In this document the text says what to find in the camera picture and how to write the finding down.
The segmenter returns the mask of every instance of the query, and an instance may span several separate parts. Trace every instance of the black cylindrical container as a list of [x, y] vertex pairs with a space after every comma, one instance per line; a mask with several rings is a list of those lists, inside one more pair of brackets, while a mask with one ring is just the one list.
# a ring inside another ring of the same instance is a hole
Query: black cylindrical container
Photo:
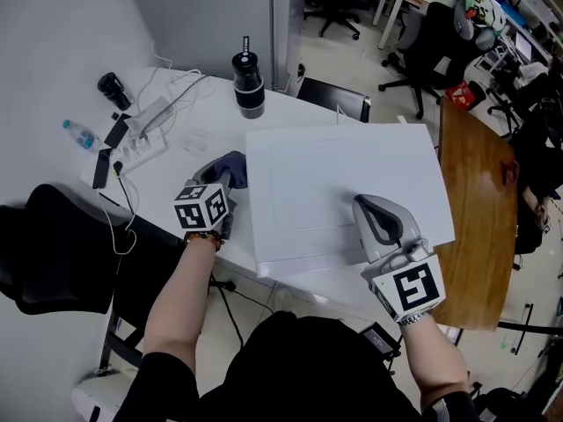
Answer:
[[131, 106], [131, 102], [123, 93], [124, 90], [123, 84], [121, 84], [121, 81], [113, 72], [105, 74], [98, 81], [98, 91], [104, 94], [110, 102], [114, 103], [122, 111]]
[[258, 56], [248, 51], [234, 55], [232, 67], [235, 71], [235, 94], [242, 114], [247, 119], [256, 119], [264, 112], [264, 78], [258, 69]]

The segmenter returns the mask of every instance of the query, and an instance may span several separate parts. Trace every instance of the brown wooden tabletop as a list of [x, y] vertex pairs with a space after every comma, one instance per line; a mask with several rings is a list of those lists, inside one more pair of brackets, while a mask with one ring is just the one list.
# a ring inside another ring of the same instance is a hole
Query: brown wooden tabletop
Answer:
[[440, 166], [456, 241], [436, 248], [446, 300], [439, 324], [494, 331], [514, 261], [516, 185], [503, 185], [514, 151], [479, 119], [442, 98]]

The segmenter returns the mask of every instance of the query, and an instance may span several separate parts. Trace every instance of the bracelet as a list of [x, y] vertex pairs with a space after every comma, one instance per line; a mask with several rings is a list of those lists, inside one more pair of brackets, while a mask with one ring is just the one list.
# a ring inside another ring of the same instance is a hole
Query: bracelet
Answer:
[[409, 317], [405, 317], [404, 319], [401, 319], [399, 321], [397, 321], [397, 324], [401, 327], [410, 325], [410, 324], [414, 324], [415, 322], [418, 322], [422, 319], [422, 316], [424, 316], [426, 313], [416, 313], [416, 314], [412, 314]]
[[186, 245], [188, 245], [190, 241], [196, 237], [210, 241], [215, 246], [215, 251], [219, 251], [221, 249], [221, 245], [225, 244], [221, 235], [219, 235], [216, 231], [188, 231], [185, 237]]

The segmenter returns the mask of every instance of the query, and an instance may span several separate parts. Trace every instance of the red bag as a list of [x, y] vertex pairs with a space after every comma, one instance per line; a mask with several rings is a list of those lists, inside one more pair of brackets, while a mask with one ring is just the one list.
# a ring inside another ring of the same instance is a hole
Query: red bag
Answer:
[[467, 108], [475, 101], [475, 94], [473, 94], [471, 88], [463, 81], [458, 86], [449, 88], [446, 91], [446, 97], [454, 102], [456, 105], [461, 106], [467, 111]]

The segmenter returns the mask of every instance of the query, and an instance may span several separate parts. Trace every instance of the white board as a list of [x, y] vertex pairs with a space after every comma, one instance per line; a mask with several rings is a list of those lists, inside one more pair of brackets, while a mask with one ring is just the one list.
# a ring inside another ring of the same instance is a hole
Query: white board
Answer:
[[352, 200], [379, 195], [409, 209], [430, 246], [454, 240], [450, 204], [426, 126], [362, 124], [246, 135], [258, 275], [365, 262]]

